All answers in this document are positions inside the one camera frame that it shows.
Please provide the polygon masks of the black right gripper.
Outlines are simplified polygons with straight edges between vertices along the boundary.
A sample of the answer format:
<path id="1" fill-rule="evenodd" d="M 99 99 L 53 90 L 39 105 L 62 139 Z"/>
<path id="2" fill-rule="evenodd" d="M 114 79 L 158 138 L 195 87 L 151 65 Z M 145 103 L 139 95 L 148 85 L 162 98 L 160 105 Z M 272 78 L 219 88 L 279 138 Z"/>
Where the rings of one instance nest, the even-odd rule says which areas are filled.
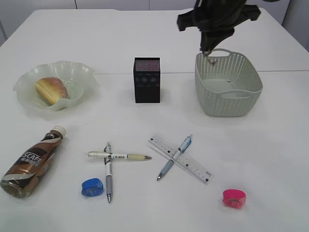
<path id="1" fill-rule="evenodd" d="M 223 40 L 231 37 L 235 27 L 247 20 L 255 21 L 261 11 L 245 0 L 197 0 L 193 10 L 177 17 L 179 31 L 196 27 L 201 32 L 200 51 L 210 54 Z"/>

